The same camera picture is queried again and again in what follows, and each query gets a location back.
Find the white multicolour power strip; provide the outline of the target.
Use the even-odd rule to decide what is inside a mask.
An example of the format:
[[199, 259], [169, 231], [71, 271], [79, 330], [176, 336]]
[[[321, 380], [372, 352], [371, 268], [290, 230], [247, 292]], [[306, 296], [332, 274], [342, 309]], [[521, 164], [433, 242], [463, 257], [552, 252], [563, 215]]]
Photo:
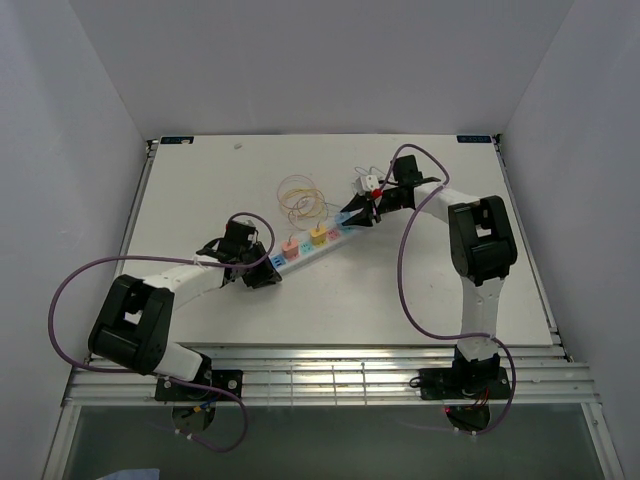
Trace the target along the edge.
[[321, 225], [324, 225], [327, 229], [327, 238], [324, 245], [316, 247], [311, 243], [310, 230], [313, 229], [311, 228], [291, 236], [295, 237], [299, 242], [299, 256], [296, 259], [287, 260], [284, 258], [281, 249], [284, 241], [274, 250], [274, 253], [269, 259], [281, 276], [285, 276], [321, 259], [346, 245], [350, 240], [365, 231], [364, 228], [341, 227], [337, 225], [335, 221], [325, 222]]

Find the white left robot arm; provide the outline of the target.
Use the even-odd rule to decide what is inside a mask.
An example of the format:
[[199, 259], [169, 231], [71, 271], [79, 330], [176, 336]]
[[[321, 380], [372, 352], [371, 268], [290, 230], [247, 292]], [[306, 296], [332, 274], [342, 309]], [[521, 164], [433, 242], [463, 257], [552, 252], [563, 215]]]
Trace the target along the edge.
[[141, 375], [176, 378], [190, 399], [205, 397], [212, 387], [210, 359], [169, 340], [172, 316], [237, 280], [253, 289], [279, 283], [266, 254], [255, 224], [231, 219], [224, 235], [190, 262], [143, 278], [117, 277], [90, 333], [89, 351]]

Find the pink charger plug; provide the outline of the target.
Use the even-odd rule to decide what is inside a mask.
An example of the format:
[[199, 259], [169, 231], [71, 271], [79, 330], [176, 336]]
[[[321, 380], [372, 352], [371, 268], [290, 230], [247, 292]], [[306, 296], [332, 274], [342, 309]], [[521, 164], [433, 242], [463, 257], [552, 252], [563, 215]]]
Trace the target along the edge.
[[281, 246], [282, 255], [287, 260], [296, 259], [299, 256], [299, 242], [295, 237], [290, 237]]

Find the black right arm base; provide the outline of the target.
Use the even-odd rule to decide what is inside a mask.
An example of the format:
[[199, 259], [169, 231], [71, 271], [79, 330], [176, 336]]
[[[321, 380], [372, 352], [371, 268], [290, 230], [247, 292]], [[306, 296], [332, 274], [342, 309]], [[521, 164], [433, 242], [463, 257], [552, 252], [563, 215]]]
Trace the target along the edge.
[[477, 436], [490, 427], [490, 402], [513, 400], [506, 369], [484, 378], [465, 377], [453, 367], [423, 368], [409, 380], [423, 401], [443, 401], [447, 420], [455, 431]]

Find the blue charger plug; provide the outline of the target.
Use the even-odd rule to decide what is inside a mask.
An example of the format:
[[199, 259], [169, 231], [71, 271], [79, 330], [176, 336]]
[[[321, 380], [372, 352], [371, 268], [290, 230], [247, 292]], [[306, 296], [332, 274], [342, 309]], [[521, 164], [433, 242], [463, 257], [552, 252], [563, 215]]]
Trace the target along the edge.
[[350, 227], [352, 222], [353, 212], [339, 212], [335, 215], [334, 220], [337, 225], [341, 227]]

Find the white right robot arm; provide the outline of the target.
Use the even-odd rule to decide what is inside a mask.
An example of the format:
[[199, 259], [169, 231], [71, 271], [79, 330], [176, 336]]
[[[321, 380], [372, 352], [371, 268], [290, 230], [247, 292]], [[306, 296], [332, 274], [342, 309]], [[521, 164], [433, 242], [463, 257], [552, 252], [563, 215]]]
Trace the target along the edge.
[[503, 199], [474, 197], [448, 187], [449, 177], [425, 177], [413, 155], [392, 161], [393, 179], [354, 182], [355, 194], [340, 212], [345, 226], [372, 227], [388, 213], [411, 209], [414, 221], [428, 213], [448, 227], [451, 261], [462, 283], [461, 331], [451, 367], [454, 390], [474, 397], [499, 375], [499, 345], [495, 341], [499, 298], [517, 247]]

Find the yellow charger plug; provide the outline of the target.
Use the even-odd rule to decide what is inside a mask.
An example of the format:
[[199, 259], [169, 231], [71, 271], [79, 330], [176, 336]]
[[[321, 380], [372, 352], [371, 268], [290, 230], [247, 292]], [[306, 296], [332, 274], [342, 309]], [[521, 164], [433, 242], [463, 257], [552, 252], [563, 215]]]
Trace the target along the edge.
[[311, 243], [316, 246], [322, 246], [326, 243], [327, 229], [324, 225], [319, 225], [310, 230]]

